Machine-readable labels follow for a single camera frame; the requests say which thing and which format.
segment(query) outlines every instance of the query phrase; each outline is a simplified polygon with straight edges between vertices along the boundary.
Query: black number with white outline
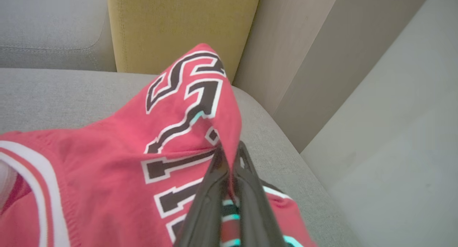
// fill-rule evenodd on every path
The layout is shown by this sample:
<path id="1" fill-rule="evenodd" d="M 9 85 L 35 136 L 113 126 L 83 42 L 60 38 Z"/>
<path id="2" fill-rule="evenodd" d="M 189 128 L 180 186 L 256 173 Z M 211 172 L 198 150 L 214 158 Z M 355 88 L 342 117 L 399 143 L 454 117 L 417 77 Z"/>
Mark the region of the black number with white outline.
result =
<path id="1" fill-rule="evenodd" d="M 181 122 L 167 126 L 159 136 L 147 144 L 145 153 L 161 153 L 168 141 L 188 133 L 199 117 L 204 119 L 215 117 L 222 84 L 221 79 L 198 79 L 186 86 L 185 99 L 197 93 L 197 101 L 188 107 Z"/>
<path id="2" fill-rule="evenodd" d="M 207 51 L 197 51 L 190 55 L 185 56 L 181 60 L 177 61 L 172 69 L 170 70 L 170 75 L 168 76 L 168 84 L 163 89 L 157 91 L 154 94 L 156 87 L 162 82 L 166 74 L 162 74 L 148 89 L 148 94 L 146 98 L 146 113 L 149 114 L 152 108 L 159 102 L 161 99 L 172 95 L 178 91 L 183 81 L 183 68 L 186 63 L 190 61 L 195 61 L 198 59 L 211 58 L 213 61 L 211 64 L 199 64 L 196 65 L 193 69 L 193 72 L 190 76 L 203 73 L 217 73 L 226 77 L 226 72 L 223 68 L 223 63 L 219 59 L 218 55 L 207 52 Z"/>
<path id="3" fill-rule="evenodd" d="M 161 180 L 170 178 L 170 173 L 172 171 L 185 169 L 187 167 L 192 167 L 197 164 L 210 161 L 213 157 L 213 153 L 214 150 L 180 159 L 168 160 L 164 157 L 142 161 L 142 169 L 145 176 L 145 182 L 147 184 L 159 182 Z"/>
<path id="4" fill-rule="evenodd" d="M 154 195 L 161 218 L 165 218 L 184 209 L 184 205 L 194 200 L 203 178 L 189 182 L 181 187 L 172 187 Z"/>

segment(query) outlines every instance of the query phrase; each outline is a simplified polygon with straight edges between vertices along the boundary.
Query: gray fabric couch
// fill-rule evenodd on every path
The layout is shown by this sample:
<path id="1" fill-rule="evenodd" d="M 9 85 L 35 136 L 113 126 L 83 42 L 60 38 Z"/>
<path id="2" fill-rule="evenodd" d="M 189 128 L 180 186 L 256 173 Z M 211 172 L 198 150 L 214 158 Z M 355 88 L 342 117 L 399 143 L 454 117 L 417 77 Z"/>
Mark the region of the gray fabric couch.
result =
<path id="1" fill-rule="evenodd" d="M 155 75 L 0 68 L 0 133 L 80 128 L 121 108 Z M 263 180 L 299 205 L 321 247 L 360 244 L 326 191 L 268 113 L 233 87 L 242 114 L 242 140 Z"/>
<path id="2" fill-rule="evenodd" d="M 155 78 L 107 72 L 115 70 L 106 0 L 0 0 L 0 133 L 83 127 L 111 115 Z M 233 89 L 242 140 L 260 177 L 296 200 L 319 246 L 360 246 L 277 124 Z"/>
<path id="3" fill-rule="evenodd" d="M 0 68 L 116 71 L 107 0 L 0 0 Z"/>

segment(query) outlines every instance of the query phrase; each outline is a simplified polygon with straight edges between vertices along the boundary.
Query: red fabric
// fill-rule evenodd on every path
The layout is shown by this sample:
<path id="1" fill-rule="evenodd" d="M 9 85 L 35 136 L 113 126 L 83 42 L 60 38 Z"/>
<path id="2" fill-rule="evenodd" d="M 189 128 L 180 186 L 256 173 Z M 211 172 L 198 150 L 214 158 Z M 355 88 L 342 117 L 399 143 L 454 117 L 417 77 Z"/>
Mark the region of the red fabric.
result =
<path id="1" fill-rule="evenodd" d="M 211 128 L 212 136 L 217 135 L 215 141 L 219 139 L 222 143 L 229 161 L 234 160 L 239 143 L 242 128 L 239 109 L 230 82 L 215 56 L 208 45 L 196 46 L 118 112 L 85 128 L 0 136 L 0 140 L 38 152 L 52 165 L 71 246 L 172 245 L 176 227 L 170 224 L 188 212 L 192 202 L 190 192 L 198 187 L 211 160 L 210 155 L 193 162 L 186 158 L 193 160 L 193 156 L 214 149 L 215 142 L 208 139 Z M 168 91 L 174 85 L 175 91 Z M 167 91 L 168 95 L 157 98 Z M 193 108 L 201 110 L 187 125 L 186 114 L 191 114 Z M 151 143 L 160 142 L 161 136 L 172 132 L 171 128 L 178 133 L 164 138 L 160 148 L 156 148 L 157 144 L 151 147 Z M 8 150 L 5 153 L 14 160 L 21 159 Z M 173 167 L 179 162 L 185 166 Z M 170 164 L 160 175 L 149 167 Z M 0 217 L 0 229 L 8 228 L 2 235 L 6 241 L 0 241 L 0 246 L 36 245 L 37 204 L 22 179 L 18 179 L 15 189 Z M 188 198 L 176 198 L 179 194 Z M 274 202 L 272 207 L 283 233 L 303 246 L 312 246 L 297 205 L 292 200 L 286 204 L 282 201 Z M 59 230 L 55 225 L 53 229 L 51 222 L 48 224 L 48 229 Z M 223 234 L 230 237 L 239 231 L 234 226 L 226 230 Z M 48 239 L 48 246 L 53 241 Z"/>

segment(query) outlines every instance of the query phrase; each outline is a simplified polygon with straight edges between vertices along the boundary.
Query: jersey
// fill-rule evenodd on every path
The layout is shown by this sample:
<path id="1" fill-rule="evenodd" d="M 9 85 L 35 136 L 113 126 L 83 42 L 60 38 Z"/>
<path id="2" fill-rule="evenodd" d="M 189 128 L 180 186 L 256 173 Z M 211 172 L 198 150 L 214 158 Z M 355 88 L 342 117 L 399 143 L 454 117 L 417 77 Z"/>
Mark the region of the jersey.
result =
<path id="1" fill-rule="evenodd" d="M 232 166 L 241 129 L 223 64 L 200 44 L 111 117 L 3 134 L 0 246 L 172 246 L 216 146 Z M 264 190 L 285 241 L 314 246 L 296 203 Z M 238 208 L 222 205 L 221 245 L 237 246 Z"/>

